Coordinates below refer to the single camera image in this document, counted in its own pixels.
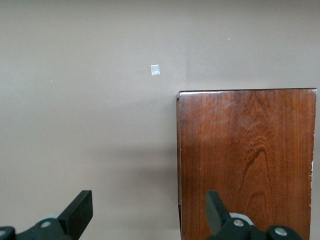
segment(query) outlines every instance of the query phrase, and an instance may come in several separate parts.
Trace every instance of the white sticker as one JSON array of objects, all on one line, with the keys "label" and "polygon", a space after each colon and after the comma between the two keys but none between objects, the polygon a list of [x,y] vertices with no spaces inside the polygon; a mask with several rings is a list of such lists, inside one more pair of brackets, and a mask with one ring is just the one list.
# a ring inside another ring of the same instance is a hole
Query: white sticker
[{"label": "white sticker", "polygon": [[160,75],[159,64],[157,64],[157,65],[151,65],[150,67],[151,67],[151,75],[152,75],[152,76]]}]

